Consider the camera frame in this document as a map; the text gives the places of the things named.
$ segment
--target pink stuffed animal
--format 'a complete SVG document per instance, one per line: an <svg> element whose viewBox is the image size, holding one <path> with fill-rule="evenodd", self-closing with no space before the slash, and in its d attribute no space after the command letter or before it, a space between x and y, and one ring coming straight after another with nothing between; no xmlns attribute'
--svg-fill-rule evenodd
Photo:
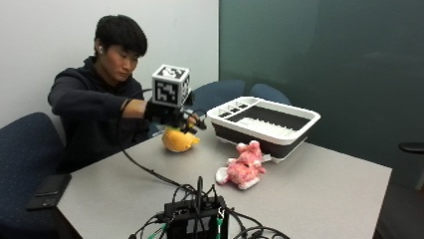
<svg viewBox="0 0 424 239"><path fill-rule="evenodd" d="M231 158L228 167L219 169L216 182L225 184L231 180L239 185L240 189L249 189L260 182L260 174L266 173L266 169L261 166L262 151L260 142L253 140L249 145L240 143L236 148L240 157Z"/></svg>

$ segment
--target black hoodie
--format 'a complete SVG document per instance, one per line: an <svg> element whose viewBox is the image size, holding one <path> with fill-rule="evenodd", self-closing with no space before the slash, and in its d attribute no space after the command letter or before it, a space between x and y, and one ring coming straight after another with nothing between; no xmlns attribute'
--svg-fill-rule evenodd
<svg viewBox="0 0 424 239"><path fill-rule="evenodd" d="M111 87L95 69L96 58L86 66L67 69L55 79L50 94L52 112L62 117L67 150L59 172L72 172L149 138L149 122L119 119L128 98L144 100L143 85L130 76Z"/></svg>

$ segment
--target green wall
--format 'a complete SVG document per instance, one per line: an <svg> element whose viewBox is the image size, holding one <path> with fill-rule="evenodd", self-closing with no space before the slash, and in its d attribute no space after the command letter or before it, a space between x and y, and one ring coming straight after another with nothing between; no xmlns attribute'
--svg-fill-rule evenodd
<svg viewBox="0 0 424 239"><path fill-rule="evenodd" d="M394 168L418 187L424 155L424 1L220 1L220 79L266 83L321 113L309 142Z"/></svg>

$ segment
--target person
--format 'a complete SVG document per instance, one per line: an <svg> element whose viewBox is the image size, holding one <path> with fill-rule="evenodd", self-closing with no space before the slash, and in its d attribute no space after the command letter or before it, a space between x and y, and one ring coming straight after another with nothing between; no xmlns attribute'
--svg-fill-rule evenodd
<svg viewBox="0 0 424 239"><path fill-rule="evenodd" d="M100 19L95 56L84 67L70 68L55 78L48 96L60 116L67 147L58 168L72 172L149 138L153 117L172 110L145 101L144 88L134 71L148 52L148 38L128 16Z"/></svg>

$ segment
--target table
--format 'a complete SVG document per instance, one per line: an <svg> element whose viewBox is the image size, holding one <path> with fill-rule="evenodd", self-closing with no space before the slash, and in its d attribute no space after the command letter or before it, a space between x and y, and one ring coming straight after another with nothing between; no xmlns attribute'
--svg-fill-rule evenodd
<svg viewBox="0 0 424 239"><path fill-rule="evenodd" d="M217 169L239 153L217 140L212 126L199 137L201 143L187 152L168 151L159 136L128 153L179 183L197 187L201 176L208 190ZM308 142L285 161L264 166L268 173L250 189L239 190L231 182L216 186L228 207L292 239L373 238L391 168ZM119 153L74 173L59 209L86 239L130 238L164 211L176 189ZM148 228L147 238L160 226ZM229 238L240 232L233 219L229 231Z"/></svg>

